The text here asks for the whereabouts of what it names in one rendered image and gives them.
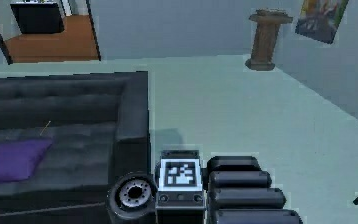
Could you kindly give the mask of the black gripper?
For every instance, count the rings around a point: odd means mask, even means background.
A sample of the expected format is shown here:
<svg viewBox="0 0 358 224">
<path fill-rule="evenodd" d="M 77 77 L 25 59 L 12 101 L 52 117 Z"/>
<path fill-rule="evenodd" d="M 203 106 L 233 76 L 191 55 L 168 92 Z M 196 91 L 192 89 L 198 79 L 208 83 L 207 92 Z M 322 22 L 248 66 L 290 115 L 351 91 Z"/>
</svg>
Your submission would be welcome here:
<svg viewBox="0 0 358 224">
<path fill-rule="evenodd" d="M 150 174 L 134 172 L 118 179 L 107 194 L 111 224 L 155 224 L 156 192 Z"/>
</svg>

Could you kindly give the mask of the black leather sofa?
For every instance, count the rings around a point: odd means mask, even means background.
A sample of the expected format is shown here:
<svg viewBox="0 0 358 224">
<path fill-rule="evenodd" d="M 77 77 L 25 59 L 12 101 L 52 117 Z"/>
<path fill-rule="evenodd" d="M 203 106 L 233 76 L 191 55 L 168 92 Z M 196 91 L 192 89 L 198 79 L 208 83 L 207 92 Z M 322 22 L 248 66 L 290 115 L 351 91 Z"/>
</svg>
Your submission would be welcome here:
<svg viewBox="0 0 358 224">
<path fill-rule="evenodd" d="M 0 224 L 110 224 L 109 188 L 151 165 L 147 73 L 0 78 L 0 144 L 37 138 L 53 144 L 33 177 L 0 184 Z"/>
</svg>

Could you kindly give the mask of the thin pale pencil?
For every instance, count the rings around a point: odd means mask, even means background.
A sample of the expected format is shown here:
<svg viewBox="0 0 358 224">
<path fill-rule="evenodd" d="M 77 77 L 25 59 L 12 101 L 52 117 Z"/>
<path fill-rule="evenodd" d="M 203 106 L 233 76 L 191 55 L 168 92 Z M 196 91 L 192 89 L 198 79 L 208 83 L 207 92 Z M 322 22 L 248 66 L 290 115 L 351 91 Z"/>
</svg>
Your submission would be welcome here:
<svg viewBox="0 0 358 224">
<path fill-rule="evenodd" d="M 39 136 L 42 136 L 43 133 L 46 131 L 46 129 L 49 127 L 49 125 L 51 124 L 51 120 L 49 120 L 47 122 L 47 124 L 43 127 L 43 129 L 41 130 L 41 132 L 39 133 Z"/>
</svg>

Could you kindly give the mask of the purple cushion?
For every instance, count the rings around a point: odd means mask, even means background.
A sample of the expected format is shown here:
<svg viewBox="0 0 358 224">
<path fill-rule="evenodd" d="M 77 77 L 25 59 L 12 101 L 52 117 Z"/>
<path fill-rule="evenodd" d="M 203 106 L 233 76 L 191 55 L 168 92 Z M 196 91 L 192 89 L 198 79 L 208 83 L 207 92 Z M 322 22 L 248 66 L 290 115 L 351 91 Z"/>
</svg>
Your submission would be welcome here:
<svg viewBox="0 0 358 224">
<path fill-rule="evenodd" d="M 0 183 L 29 179 L 52 146 L 49 138 L 26 139 L 0 144 Z"/>
</svg>

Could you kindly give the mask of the black cabinet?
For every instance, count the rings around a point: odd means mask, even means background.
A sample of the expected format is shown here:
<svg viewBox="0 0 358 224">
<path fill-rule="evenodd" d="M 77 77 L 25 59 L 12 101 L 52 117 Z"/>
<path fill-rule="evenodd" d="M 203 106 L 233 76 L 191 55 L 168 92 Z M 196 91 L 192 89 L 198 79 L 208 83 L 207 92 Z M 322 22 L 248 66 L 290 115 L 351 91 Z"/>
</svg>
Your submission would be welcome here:
<svg viewBox="0 0 358 224">
<path fill-rule="evenodd" d="M 10 7 L 22 34 L 55 34 L 64 31 L 56 2 L 14 2 Z"/>
</svg>

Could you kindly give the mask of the colourful framed picture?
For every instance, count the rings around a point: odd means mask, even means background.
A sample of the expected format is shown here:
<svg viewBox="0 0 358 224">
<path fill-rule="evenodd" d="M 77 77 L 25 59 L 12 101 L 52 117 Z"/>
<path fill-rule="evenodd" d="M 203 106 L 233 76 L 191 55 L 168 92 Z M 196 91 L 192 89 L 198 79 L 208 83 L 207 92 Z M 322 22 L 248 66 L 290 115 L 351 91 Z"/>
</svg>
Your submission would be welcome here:
<svg viewBox="0 0 358 224">
<path fill-rule="evenodd" d="M 303 0 L 295 33 L 332 44 L 349 0 Z"/>
</svg>

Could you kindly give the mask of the brown wooden pedestal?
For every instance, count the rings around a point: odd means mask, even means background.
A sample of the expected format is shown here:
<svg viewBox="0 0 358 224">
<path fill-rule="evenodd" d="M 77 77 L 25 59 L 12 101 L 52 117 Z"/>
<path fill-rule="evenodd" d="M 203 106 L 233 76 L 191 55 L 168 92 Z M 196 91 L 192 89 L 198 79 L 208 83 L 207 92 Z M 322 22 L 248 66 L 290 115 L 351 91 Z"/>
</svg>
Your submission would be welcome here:
<svg viewBox="0 0 358 224">
<path fill-rule="evenodd" d="M 278 33 L 282 24 L 290 24 L 293 18 L 284 10 L 258 9 L 249 19 L 257 23 L 251 58 L 245 65 L 255 71 L 271 71 Z"/>
</svg>

